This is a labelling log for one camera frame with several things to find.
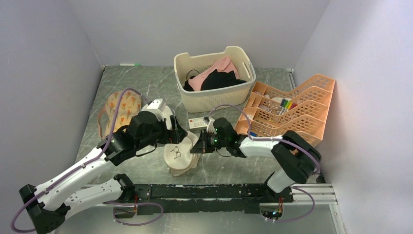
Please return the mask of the beige trim mesh laundry bag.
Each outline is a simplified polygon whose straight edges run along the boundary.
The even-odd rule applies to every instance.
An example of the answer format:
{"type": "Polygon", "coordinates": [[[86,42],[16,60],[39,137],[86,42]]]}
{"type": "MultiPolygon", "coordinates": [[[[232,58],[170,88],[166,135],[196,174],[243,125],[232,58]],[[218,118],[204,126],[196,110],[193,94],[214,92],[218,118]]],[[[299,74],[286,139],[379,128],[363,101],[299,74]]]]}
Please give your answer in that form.
{"type": "Polygon", "coordinates": [[[197,167],[201,154],[193,154],[190,150],[198,139],[194,133],[188,132],[181,143],[164,146],[164,161],[173,177],[181,176],[197,167]]]}

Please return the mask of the black bra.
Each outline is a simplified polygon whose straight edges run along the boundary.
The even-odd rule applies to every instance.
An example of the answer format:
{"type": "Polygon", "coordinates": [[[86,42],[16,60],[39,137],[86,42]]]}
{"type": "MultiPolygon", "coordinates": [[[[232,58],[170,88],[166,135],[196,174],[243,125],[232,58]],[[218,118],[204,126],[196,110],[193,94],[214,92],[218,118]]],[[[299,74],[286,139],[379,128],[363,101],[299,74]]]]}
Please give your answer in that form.
{"type": "Polygon", "coordinates": [[[246,83],[246,80],[238,79],[236,77],[235,71],[230,72],[218,72],[215,69],[212,73],[210,73],[205,80],[203,81],[200,90],[214,90],[220,88],[226,88],[230,86],[235,86],[239,84],[246,83]]]}

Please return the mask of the pink bra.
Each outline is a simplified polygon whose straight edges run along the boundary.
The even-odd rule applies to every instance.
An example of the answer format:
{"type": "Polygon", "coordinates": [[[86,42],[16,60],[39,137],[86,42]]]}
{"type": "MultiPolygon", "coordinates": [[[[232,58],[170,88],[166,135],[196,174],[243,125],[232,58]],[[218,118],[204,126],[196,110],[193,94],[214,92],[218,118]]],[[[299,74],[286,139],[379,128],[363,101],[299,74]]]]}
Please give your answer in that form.
{"type": "Polygon", "coordinates": [[[236,77],[240,79],[239,73],[235,67],[235,65],[232,63],[231,59],[229,57],[224,57],[217,62],[215,62],[211,67],[197,75],[195,78],[189,80],[189,84],[192,86],[192,88],[195,91],[201,91],[201,85],[205,78],[212,73],[215,69],[218,70],[218,72],[230,72],[230,71],[235,71],[236,77]]]}

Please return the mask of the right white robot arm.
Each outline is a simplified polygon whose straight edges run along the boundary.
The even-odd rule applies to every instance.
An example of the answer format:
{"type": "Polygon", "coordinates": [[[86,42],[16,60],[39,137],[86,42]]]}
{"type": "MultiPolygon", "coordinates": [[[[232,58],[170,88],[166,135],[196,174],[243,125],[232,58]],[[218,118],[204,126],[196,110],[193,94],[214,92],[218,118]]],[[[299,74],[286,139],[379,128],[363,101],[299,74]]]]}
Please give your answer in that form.
{"type": "Polygon", "coordinates": [[[276,201],[285,188],[305,184],[312,174],[320,170],[322,159],[321,154],[293,130],[273,137],[239,134],[224,117],[201,131],[190,152],[209,154],[221,148],[233,157],[263,156],[278,162],[281,169],[267,178],[263,188],[263,196],[269,202],[276,201]]]}

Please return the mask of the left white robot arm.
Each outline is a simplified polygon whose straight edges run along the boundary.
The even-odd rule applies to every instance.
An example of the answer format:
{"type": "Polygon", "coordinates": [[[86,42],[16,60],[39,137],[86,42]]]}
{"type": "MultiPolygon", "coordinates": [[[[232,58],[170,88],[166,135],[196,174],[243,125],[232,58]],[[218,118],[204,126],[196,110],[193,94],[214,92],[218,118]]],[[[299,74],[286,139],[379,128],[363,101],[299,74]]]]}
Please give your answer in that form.
{"type": "Polygon", "coordinates": [[[138,156],[147,147],[179,144],[187,132],[175,115],[149,110],[134,116],[128,125],[104,138],[82,160],[55,178],[40,185],[25,185],[19,193],[24,202],[34,232],[47,234],[84,209],[109,201],[130,202],[135,198],[135,186],[125,174],[84,189],[84,185],[101,173],[138,156]]]}

